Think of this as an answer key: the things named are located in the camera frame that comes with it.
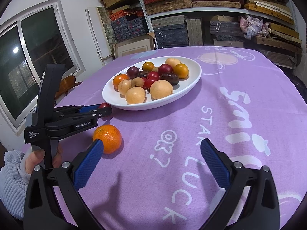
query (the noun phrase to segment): blue gripper pad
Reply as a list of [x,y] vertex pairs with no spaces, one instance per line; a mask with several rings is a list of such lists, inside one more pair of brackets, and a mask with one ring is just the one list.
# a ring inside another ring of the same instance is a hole
[[74,187],[84,188],[103,154],[103,143],[97,140],[74,172]]
[[229,170],[218,156],[215,147],[211,146],[206,139],[201,142],[201,155],[207,163],[219,187],[227,190],[230,186]]
[[100,104],[94,104],[94,105],[89,105],[89,106],[84,106],[79,112],[80,113],[87,113],[91,110],[96,110]]

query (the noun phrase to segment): oval plate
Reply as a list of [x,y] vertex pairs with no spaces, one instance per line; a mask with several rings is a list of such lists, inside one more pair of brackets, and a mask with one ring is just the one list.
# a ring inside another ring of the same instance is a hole
[[117,75],[116,74],[106,83],[105,87],[102,90],[102,97],[104,101],[110,104],[111,106],[114,106],[119,109],[128,110],[128,111],[141,111],[169,104],[187,94],[199,81],[202,72],[201,72],[201,66],[196,61],[186,57],[164,56],[164,57],[152,58],[133,64],[125,68],[124,70],[120,71],[120,73],[126,73],[130,67],[138,67],[141,70],[142,65],[147,61],[152,62],[155,65],[155,67],[159,67],[160,65],[164,64],[165,60],[168,58],[179,59],[181,63],[185,64],[189,68],[188,78],[181,79],[179,81],[179,84],[174,86],[174,93],[172,95],[169,95],[161,99],[153,100],[151,98],[151,95],[146,92],[145,102],[141,104],[127,104],[126,99],[123,96],[121,96],[113,86],[112,81],[114,77]]

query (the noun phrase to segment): metal screw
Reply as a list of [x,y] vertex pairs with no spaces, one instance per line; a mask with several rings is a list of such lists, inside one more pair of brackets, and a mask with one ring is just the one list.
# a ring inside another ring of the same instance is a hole
[[64,162],[64,163],[62,163],[62,167],[63,168],[68,168],[70,166],[70,162]]
[[269,168],[268,166],[263,166],[262,168],[263,168],[263,170],[264,170],[265,172],[269,172],[269,171],[270,171],[270,168]]
[[39,171],[40,170],[40,165],[36,165],[35,167],[34,167],[34,171]]
[[233,165],[236,167],[236,168],[242,168],[242,163],[240,162],[234,162]]

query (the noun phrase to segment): human hand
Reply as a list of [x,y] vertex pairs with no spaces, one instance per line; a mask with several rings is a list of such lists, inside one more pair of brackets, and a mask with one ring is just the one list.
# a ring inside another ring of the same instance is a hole
[[[62,147],[59,144],[56,150],[56,155],[52,159],[52,165],[54,168],[58,168],[62,164],[62,152],[63,152]],[[28,174],[32,174],[34,167],[37,164],[39,164],[41,161],[43,161],[44,156],[45,156],[44,150],[33,151],[26,159],[26,172]]]

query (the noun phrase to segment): sleeve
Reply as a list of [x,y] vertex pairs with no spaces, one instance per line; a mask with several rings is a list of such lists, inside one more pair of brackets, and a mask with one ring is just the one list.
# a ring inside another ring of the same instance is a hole
[[9,151],[4,155],[5,165],[0,171],[0,199],[9,213],[23,220],[29,174],[25,172],[25,155],[21,151]]

